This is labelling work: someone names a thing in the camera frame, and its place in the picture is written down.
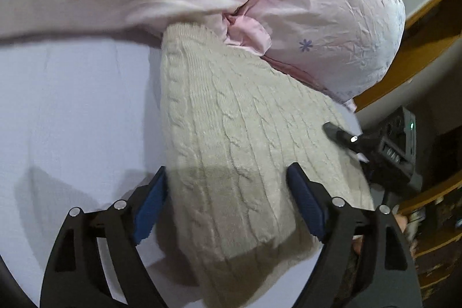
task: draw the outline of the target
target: wall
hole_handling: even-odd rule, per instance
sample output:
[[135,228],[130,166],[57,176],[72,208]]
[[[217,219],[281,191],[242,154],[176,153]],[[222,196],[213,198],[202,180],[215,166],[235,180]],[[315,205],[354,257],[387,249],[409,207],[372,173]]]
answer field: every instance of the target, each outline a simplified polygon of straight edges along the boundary
[[438,135],[462,126],[462,63],[429,92],[426,102]]
[[[462,80],[454,78],[448,81],[447,84],[443,83],[445,76],[450,74],[455,67],[457,67],[456,71],[461,74],[459,77],[462,79],[462,68],[459,68],[461,58],[462,39],[459,39],[441,56],[415,75],[410,81],[400,85],[386,96],[359,111],[357,113],[357,118],[361,127],[363,129],[367,129],[373,126],[396,110],[399,106],[406,106],[417,101],[419,98],[426,96],[429,92],[433,92],[435,86],[437,86],[435,87],[436,92],[432,97],[433,100],[431,102],[434,109],[432,114],[437,113],[440,118],[447,116],[449,119],[452,119],[451,124],[456,123],[459,119],[462,120],[462,108],[458,109],[458,112],[454,110],[453,116],[448,115],[448,113],[453,111],[453,107],[456,107],[462,101]],[[455,91],[456,88],[458,88],[459,91],[455,93],[459,94],[460,100],[454,101],[455,98],[449,94],[449,92]],[[440,109],[440,107],[438,107],[440,103],[446,104],[444,106],[440,106],[444,107],[444,112]],[[439,120],[438,122],[447,127],[443,121],[444,120]]]

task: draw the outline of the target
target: brown object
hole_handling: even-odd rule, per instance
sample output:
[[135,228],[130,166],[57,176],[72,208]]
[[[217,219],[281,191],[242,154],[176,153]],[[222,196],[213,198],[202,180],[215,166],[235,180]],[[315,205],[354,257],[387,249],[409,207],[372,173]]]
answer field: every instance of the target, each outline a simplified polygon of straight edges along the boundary
[[449,179],[444,182],[435,185],[422,192],[421,194],[413,197],[410,200],[404,201],[400,204],[398,213],[407,215],[411,214],[413,211],[420,209],[421,207],[435,201],[439,197],[447,195],[451,191],[459,188],[462,185],[462,170],[455,173]]
[[445,247],[421,255],[415,260],[417,273],[426,275],[440,267],[451,266],[457,262],[461,254],[462,244],[459,241],[454,241]]
[[426,289],[422,290],[422,300],[427,300],[430,296],[432,296],[435,292],[438,291],[437,286],[433,285]]
[[444,281],[447,277],[449,277],[454,270],[454,265],[449,267],[441,267],[436,269],[434,272],[430,273],[429,275],[419,275],[419,284],[421,289],[425,289],[428,287],[433,286],[434,284],[440,283]]
[[453,241],[459,241],[462,238],[462,230],[454,229],[451,227],[443,227],[436,233],[428,237],[419,239],[417,252],[415,257],[423,256],[424,254],[433,252],[440,249]]
[[410,27],[412,27],[412,25],[414,25],[418,20],[424,17],[430,10],[439,5],[441,2],[442,0],[431,0],[430,2],[428,2],[419,11],[417,11],[409,19],[406,20],[404,29],[409,29]]

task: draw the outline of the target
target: pink pillow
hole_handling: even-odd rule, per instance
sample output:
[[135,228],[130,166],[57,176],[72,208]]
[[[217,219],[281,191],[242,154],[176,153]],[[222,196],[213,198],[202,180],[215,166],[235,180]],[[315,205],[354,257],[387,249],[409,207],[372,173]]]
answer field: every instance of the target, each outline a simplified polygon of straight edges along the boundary
[[402,0],[249,0],[238,15],[269,34],[273,67],[339,102],[383,78],[405,23]]

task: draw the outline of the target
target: blue gripper pad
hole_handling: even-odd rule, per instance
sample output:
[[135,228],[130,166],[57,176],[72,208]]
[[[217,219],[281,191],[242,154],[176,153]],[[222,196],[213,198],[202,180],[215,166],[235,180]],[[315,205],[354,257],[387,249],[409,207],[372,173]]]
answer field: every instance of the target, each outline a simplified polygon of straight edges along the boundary
[[299,207],[300,215],[310,233],[323,240],[326,235],[327,213],[307,185],[307,178],[298,163],[287,168],[287,185]]
[[154,179],[150,192],[133,220],[135,230],[132,239],[136,245],[149,236],[167,199],[167,174],[164,167],[161,167]]

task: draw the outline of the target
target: cable knit sweater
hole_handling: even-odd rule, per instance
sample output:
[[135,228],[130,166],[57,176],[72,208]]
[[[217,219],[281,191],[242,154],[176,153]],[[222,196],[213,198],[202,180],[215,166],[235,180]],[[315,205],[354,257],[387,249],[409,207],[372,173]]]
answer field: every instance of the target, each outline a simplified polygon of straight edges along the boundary
[[332,101],[204,27],[170,26],[162,113],[181,250],[210,308],[243,307],[319,247],[286,187],[297,161],[332,196],[372,208],[355,161],[323,134]]

